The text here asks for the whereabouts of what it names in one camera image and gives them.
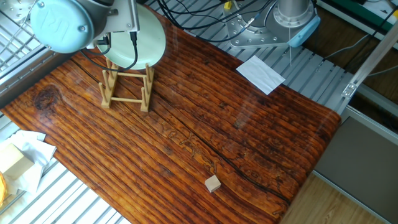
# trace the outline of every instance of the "wooden floor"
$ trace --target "wooden floor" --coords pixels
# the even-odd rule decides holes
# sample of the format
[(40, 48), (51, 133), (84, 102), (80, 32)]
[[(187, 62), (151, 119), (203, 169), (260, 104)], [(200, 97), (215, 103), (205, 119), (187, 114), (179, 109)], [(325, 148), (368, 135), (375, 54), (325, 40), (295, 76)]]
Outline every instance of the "wooden floor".
[(281, 224), (382, 224), (359, 205), (311, 174)]

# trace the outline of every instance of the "wood grain surface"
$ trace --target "wood grain surface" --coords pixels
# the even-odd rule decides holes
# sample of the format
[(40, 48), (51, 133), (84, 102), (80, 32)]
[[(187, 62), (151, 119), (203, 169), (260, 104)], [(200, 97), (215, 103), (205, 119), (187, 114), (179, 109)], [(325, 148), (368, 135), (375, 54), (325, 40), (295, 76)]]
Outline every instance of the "wood grain surface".
[[(100, 108), (101, 69), (80, 54), (2, 112), (46, 133), (54, 156), (132, 223), (279, 223), (340, 117), (283, 85), (266, 96), (236, 72), (241, 61), (159, 19), (167, 48), (149, 113)], [(141, 87), (120, 78), (114, 95), (140, 98)]]

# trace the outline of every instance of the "silver cylinder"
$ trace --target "silver cylinder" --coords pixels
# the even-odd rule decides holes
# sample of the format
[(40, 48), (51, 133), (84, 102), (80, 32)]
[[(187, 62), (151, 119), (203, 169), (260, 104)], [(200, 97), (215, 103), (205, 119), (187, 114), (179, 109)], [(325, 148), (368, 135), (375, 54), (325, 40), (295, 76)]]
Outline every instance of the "silver cylinder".
[(280, 25), (296, 28), (311, 20), (314, 6), (310, 0), (279, 0), (272, 11)]
[(297, 17), (307, 11), (310, 0), (279, 0), (279, 11), (285, 17)]

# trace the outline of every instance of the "white paper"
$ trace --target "white paper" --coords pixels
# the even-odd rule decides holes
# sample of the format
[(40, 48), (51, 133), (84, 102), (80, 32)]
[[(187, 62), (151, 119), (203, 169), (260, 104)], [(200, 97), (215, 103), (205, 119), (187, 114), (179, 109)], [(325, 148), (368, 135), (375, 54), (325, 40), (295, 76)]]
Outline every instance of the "white paper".
[(26, 190), (30, 193), (36, 193), (42, 178), (44, 167), (50, 162), (55, 150), (55, 146), (44, 143), (45, 134), (33, 131), (18, 131), (9, 139), (0, 143), (0, 148), (13, 143), (24, 156), (34, 162), (29, 168), (16, 180), (10, 180), (4, 177), (7, 183), (7, 192), (16, 194), (17, 189)]
[(257, 56), (244, 62), (237, 71), (267, 95), (285, 81)]

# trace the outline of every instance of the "wood knot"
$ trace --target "wood knot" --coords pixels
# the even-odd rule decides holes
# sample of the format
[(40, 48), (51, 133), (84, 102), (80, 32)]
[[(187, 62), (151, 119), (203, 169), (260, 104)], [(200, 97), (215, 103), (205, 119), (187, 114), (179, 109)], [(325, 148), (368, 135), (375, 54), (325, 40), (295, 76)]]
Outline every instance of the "wood knot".
[(227, 106), (228, 104), (227, 103), (225, 103), (225, 102), (221, 102), (218, 106), (220, 107), (220, 108), (225, 108), (225, 106)]
[(51, 105), (56, 104), (59, 99), (60, 92), (58, 89), (53, 85), (49, 85), (37, 94), (34, 98), (34, 105), (38, 110), (46, 110)]

